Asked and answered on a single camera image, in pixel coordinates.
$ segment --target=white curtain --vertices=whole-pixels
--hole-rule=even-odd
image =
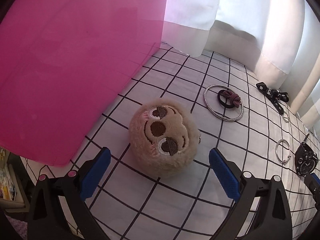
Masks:
[[[288,92],[307,127],[319,121],[312,95],[320,23],[305,0],[167,0],[164,20],[164,42],[193,57],[207,49],[241,62],[268,87]]]

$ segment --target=watch dial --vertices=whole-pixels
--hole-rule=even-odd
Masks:
[[[316,162],[314,160],[306,160],[301,164],[300,172],[301,174],[308,174],[314,169],[315,166]]]

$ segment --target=fluffy beige plush ball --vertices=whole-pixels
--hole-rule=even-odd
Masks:
[[[179,103],[159,98],[134,114],[129,126],[133,153],[149,175],[167,178],[189,165],[200,134],[189,111]]]

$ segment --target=pink plastic sheet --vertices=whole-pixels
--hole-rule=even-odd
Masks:
[[[0,145],[64,165],[160,46],[166,0],[16,0],[0,24]]]

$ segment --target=metal ring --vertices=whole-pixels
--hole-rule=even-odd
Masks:
[[[205,101],[205,104],[207,105],[208,109],[210,110],[211,113],[213,113],[216,117],[222,119],[222,120],[225,120],[225,121],[228,121],[228,122],[234,122],[234,121],[237,121],[239,120],[242,116],[243,116],[243,103],[242,103],[242,100],[240,99],[240,104],[241,104],[241,113],[238,117],[236,118],[228,118],[228,117],[225,117],[223,116],[222,114],[219,114],[218,112],[214,111],[210,106],[209,106],[209,103],[207,101],[207,97],[206,97],[206,94],[207,94],[207,91],[212,88],[212,87],[220,87],[220,88],[224,88],[224,89],[227,89],[227,90],[230,90],[231,92],[235,93],[234,91],[232,91],[230,88],[226,87],[226,86],[223,86],[223,85],[211,85],[209,87],[207,87],[204,91],[204,101]]]
[[[279,146],[280,143],[282,143],[282,142],[286,143],[287,146],[289,147],[289,155],[288,155],[288,158],[287,158],[285,161],[281,160],[281,159],[279,158],[279,156],[278,156],[278,146]],[[277,144],[276,144],[276,149],[275,149],[275,151],[276,151],[277,159],[278,159],[281,163],[286,164],[286,163],[290,160],[290,158],[291,158],[291,150],[290,150],[290,145],[289,145],[289,143],[288,143],[287,140],[285,140],[285,139],[279,140],[279,141],[277,142]]]
[[[290,122],[290,117],[289,117],[289,115],[287,114],[287,112],[286,112],[286,111],[283,111],[282,118],[283,118],[283,120],[284,120],[285,122]]]

